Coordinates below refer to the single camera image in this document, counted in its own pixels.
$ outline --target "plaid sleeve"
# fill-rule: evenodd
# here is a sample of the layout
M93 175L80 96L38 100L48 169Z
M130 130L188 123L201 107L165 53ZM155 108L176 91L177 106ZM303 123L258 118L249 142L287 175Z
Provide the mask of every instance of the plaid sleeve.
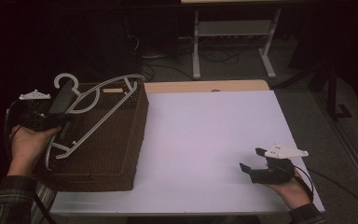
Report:
M293 209L289 212L294 224L318 224L326 223L322 214L315 207L315 204L309 203Z
M31 223L36 180L6 176L0 184L0 223Z

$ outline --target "hanger hook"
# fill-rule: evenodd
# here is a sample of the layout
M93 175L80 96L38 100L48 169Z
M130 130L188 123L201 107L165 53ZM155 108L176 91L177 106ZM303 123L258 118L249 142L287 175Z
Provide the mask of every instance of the hanger hook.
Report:
M74 94L76 94L77 96L80 95L80 91L77 90L77 88L79 87L79 82L77 81L77 78L72 75L72 74L69 74L69 73L61 73L59 75L57 75L55 78L54 78L54 86L55 88L59 88L60 87L60 79L62 77L69 77L71 78L73 81L74 81L74 87L72 88L72 92Z

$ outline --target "wrist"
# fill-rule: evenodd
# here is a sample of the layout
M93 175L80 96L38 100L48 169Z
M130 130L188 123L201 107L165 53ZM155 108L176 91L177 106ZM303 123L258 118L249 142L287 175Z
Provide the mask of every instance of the wrist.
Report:
M34 169L34 162L13 160L7 171L7 175L31 176Z
M292 210L311 203L310 197L304 190L281 192L280 196Z

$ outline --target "black strap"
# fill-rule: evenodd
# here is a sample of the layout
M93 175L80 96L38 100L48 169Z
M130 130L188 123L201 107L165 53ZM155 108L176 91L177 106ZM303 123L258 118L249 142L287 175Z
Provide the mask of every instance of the black strap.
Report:
M48 220L48 223L50 224L56 224L53 217L48 212L48 209L46 209L45 205L40 201L40 198L37 196L37 194L34 195L34 202L39 207L39 210L42 212L43 216Z

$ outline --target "metal stand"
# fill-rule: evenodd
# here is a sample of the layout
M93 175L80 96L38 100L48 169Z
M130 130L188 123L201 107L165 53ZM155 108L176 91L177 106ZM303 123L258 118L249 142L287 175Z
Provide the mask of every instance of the metal stand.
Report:
M199 21L199 12L195 13L194 20L194 51L193 51L193 78L200 79L199 36L219 35L266 35L267 43L259 49L261 60L269 78L275 78L275 72L269 61L269 46L271 45L281 9L275 10L272 20L259 21Z
M334 65L331 63L316 63L312 67L307 70L302 71L301 73L295 75L287 79L286 81L271 86L272 90L284 89L301 78L306 77L310 74L314 74L311 83L309 84L309 88L311 91L320 91L325 82L328 81L328 89L327 89L327 112L331 116L333 120L337 120L338 118L351 118L351 113L347 109L345 105L338 105L341 109L341 113L336 112L336 104L337 104L337 73L334 68Z

